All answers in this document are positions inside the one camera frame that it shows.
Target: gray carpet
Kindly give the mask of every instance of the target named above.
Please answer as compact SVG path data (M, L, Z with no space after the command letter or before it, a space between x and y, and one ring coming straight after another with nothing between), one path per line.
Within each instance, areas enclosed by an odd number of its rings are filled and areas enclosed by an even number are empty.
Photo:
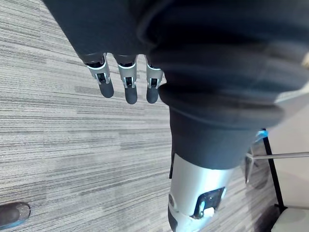
M144 57L135 105L108 61L112 99L40 1L0 2L0 203L32 207L8 232L170 231L168 108L145 100ZM205 231L264 232L275 194L268 166L257 175L266 184L246 187L236 170Z

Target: silver metal casing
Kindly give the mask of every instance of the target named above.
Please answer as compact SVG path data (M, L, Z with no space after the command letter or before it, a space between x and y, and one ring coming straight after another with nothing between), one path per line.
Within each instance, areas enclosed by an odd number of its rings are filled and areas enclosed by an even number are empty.
M136 61L135 63L130 66L130 67L124 67L118 64L118 69L120 73L121 80L124 84L124 87L127 88L126 85L126 77L131 77L132 78L132 88L135 88L136 86L136 79L137 79L137 66L136 66Z
M200 195L224 188L234 169L212 170L191 164L175 154L169 193L169 211L177 221L174 232L195 232L206 226L214 214L214 208L204 210L201 219L193 217Z
M103 57L104 57L104 64L101 67L93 68L87 65L88 69L91 72L91 75L97 80L99 85L101 85L101 82L99 81L97 74L103 73L107 84L109 84L111 81L111 78L110 78L111 72L110 72L110 68L108 67L106 53L103 54Z

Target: dark gray fabric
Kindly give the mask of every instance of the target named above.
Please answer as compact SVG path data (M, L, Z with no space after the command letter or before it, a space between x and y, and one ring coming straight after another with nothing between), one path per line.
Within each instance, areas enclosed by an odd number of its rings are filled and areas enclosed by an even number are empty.
M199 166L237 166L255 133L282 118L277 95L308 79L305 0L44 2L84 62L144 53L163 69L173 149Z

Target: chair leg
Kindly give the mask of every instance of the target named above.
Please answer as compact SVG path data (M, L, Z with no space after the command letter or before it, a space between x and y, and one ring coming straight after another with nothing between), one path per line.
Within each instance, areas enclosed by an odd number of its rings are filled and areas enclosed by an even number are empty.
M247 175L246 175L246 184L248 184L249 180L251 178L251 175L252 175L253 167L254 167L254 159L251 158L251 157L248 157L248 156L246 156L246 159L250 160L250 163L249 163L249 166L248 166Z

